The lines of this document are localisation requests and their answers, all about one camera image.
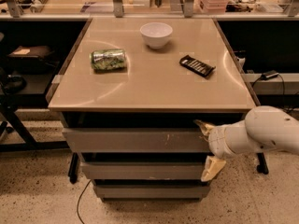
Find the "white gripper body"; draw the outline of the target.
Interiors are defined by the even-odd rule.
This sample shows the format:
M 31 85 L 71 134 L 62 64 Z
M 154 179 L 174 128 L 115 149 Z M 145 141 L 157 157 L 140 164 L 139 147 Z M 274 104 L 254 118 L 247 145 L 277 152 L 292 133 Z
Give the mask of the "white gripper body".
M 208 137 L 209 149 L 219 159 L 232 158 L 245 151 L 246 137 L 243 126 L 216 126 Z

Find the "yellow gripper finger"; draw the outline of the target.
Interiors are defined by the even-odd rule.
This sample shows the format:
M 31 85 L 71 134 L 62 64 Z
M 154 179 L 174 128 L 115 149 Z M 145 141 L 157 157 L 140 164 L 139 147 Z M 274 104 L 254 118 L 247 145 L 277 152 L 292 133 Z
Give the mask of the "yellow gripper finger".
M 196 119 L 194 123 L 200 128 L 201 133 L 205 137 L 209 137 L 211 131 L 214 129 L 215 125 L 209 122 L 204 122 L 200 119 Z
M 215 156 L 207 156 L 204 171 L 201 175 L 202 182 L 212 180 L 225 166 L 226 160 L 219 159 Z

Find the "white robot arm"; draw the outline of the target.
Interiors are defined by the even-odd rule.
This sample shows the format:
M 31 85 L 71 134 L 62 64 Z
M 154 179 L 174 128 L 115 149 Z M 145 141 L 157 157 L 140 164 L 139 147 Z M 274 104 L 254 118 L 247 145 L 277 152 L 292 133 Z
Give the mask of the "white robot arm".
M 299 121 L 281 109 L 261 105 L 252 108 L 234 124 L 216 126 L 199 119 L 194 121 L 204 136 L 212 156 L 206 158 L 201 181 L 212 180 L 226 160 L 245 153 L 282 150 L 299 154 Z

